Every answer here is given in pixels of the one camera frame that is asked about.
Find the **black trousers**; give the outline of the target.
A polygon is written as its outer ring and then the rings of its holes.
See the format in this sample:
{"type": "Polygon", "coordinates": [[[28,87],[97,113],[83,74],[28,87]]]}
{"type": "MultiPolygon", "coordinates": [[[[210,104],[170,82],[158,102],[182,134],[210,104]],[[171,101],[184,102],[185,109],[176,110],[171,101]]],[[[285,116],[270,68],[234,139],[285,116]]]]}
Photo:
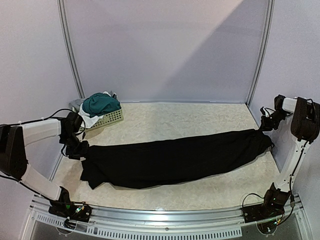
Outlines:
{"type": "Polygon", "coordinates": [[[263,154],[272,140],[261,130],[89,147],[80,180],[130,189],[175,185],[228,173],[263,154]]]}

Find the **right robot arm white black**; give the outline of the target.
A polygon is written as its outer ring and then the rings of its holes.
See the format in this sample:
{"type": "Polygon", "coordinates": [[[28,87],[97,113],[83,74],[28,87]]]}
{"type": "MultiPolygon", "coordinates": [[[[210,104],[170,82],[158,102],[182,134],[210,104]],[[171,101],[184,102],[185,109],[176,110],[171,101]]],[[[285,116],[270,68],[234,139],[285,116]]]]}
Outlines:
{"type": "Polygon", "coordinates": [[[271,198],[258,208],[262,218],[269,218],[278,210],[278,203],[275,200],[284,198],[286,201],[291,195],[302,162],[311,144],[320,134],[320,105],[311,98],[289,98],[278,95],[274,98],[274,109],[263,106],[260,112],[262,116],[259,129],[264,132],[277,130],[281,121],[292,117],[290,125],[292,148],[279,176],[267,191],[271,198]]]}

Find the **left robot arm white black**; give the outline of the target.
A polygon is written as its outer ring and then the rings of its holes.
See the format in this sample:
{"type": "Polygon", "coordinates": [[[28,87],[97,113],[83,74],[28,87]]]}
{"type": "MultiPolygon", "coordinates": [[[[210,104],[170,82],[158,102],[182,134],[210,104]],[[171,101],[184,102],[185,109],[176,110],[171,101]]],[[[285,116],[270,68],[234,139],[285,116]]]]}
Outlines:
{"type": "Polygon", "coordinates": [[[62,188],[48,179],[40,164],[50,167],[49,161],[54,159],[59,145],[65,147],[65,154],[71,159],[84,157],[89,143],[80,140],[77,131],[77,124],[66,117],[0,126],[0,171],[5,177],[55,201],[54,207],[63,217],[74,213],[74,205],[60,198],[62,188]]]}

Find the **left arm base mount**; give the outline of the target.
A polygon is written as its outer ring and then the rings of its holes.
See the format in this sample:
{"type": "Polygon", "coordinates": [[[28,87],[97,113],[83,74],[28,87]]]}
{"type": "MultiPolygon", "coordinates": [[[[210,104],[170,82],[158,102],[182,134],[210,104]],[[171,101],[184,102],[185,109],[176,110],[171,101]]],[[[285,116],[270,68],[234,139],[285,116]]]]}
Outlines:
{"type": "Polygon", "coordinates": [[[92,208],[86,202],[74,202],[70,200],[67,189],[60,187],[58,200],[50,200],[48,212],[52,215],[65,218],[63,227],[74,230],[77,222],[88,223],[92,214],[92,208]]]}

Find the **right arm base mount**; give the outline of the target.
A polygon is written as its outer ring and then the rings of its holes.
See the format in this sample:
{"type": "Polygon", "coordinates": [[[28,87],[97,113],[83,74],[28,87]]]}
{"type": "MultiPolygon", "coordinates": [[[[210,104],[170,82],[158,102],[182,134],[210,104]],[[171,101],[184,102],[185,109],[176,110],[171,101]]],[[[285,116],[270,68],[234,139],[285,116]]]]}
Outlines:
{"type": "Polygon", "coordinates": [[[273,235],[277,227],[285,223],[294,211],[296,202],[292,185],[293,181],[290,180],[289,191],[284,192],[272,184],[263,197],[256,193],[249,193],[248,196],[259,197],[263,199],[263,202],[248,206],[241,205],[244,222],[255,222],[261,234],[273,235]]]}

